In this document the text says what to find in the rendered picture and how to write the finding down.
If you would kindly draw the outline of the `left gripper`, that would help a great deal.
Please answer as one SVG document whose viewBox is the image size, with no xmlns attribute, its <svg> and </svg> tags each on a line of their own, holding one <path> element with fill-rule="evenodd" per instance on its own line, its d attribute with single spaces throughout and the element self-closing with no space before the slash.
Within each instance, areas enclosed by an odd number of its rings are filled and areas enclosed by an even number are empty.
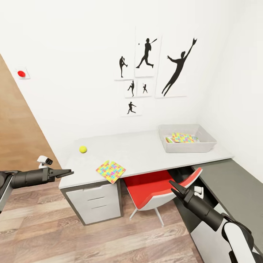
<svg viewBox="0 0 263 263">
<path fill-rule="evenodd" d="M 25 184 L 27 187 L 30 187 L 46 184 L 48 182 L 55 182 L 55 177 L 61 178 L 74 173 L 75 172 L 71 171 L 71 169 L 52 169 L 49 167 L 44 169 L 30 170 L 26 174 Z"/>
</svg>

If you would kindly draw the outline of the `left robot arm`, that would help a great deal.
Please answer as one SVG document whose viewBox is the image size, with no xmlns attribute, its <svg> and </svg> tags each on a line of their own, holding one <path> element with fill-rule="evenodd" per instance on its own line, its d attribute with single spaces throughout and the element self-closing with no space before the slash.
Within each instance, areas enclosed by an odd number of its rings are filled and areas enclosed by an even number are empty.
<svg viewBox="0 0 263 263">
<path fill-rule="evenodd" d="M 13 189 L 30 187 L 48 182 L 55 182 L 56 178 L 72 175 L 75 172 L 71 169 L 52 169 L 48 165 L 52 160 L 46 156 L 40 156 L 37 160 L 41 164 L 39 169 L 30 171 L 0 171 L 0 214 L 3 211 Z"/>
</svg>

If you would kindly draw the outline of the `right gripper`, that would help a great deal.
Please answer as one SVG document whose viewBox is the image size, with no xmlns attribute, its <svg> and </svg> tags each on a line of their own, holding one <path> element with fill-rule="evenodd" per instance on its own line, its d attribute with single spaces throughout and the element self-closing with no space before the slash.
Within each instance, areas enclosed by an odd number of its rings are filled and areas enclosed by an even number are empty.
<svg viewBox="0 0 263 263">
<path fill-rule="evenodd" d="M 169 182 L 176 188 L 177 191 L 173 188 L 171 188 L 171 190 L 183 202 L 184 207 L 189 209 L 197 217 L 204 221 L 211 209 L 211 206 L 194 195 L 195 192 L 193 190 L 187 189 L 173 180 L 169 180 Z"/>
</svg>

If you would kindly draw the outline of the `jigsaw puzzle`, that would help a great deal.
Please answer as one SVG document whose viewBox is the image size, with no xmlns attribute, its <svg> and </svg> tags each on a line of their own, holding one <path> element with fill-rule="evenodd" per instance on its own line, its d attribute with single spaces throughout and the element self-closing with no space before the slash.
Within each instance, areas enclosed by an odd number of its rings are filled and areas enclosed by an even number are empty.
<svg viewBox="0 0 263 263">
<path fill-rule="evenodd" d="M 99 168 L 97 168 L 96 171 L 105 177 L 110 183 L 114 184 L 116 180 L 126 171 L 126 169 L 114 161 L 111 161 L 111 164 L 109 164 L 109 160 L 107 160 Z"/>
<path fill-rule="evenodd" d="M 182 133 L 172 134 L 172 140 L 174 142 L 194 142 L 191 135 Z"/>
</svg>

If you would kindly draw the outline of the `tennis ball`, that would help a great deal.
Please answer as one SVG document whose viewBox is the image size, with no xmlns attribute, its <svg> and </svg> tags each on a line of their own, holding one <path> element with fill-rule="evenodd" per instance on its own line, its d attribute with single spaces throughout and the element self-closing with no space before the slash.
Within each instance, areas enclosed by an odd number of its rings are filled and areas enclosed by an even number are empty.
<svg viewBox="0 0 263 263">
<path fill-rule="evenodd" d="M 81 153 L 86 152 L 86 151 L 87 151 L 86 146 L 81 146 L 81 147 L 79 148 L 79 151 L 80 151 Z"/>
</svg>

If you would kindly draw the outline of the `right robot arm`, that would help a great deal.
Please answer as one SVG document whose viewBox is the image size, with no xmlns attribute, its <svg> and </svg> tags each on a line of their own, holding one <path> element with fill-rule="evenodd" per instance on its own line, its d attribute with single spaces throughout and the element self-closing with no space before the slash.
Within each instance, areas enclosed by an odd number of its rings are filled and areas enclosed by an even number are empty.
<svg viewBox="0 0 263 263">
<path fill-rule="evenodd" d="M 217 231 L 225 218 L 227 222 L 222 228 L 223 238 L 230 244 L 232 251 L 229 256 L 232 263 L 263 263 L 263 256 L 253 252 L 254 238 L 252 232 L 240 222 L 225 213 L 219 213 L 203 201 L 203 187 L 187 189 L 180 184 L 169 180 L 176 188 L 171 190 L 183 202 L 184 207 Z"/>
</svg>

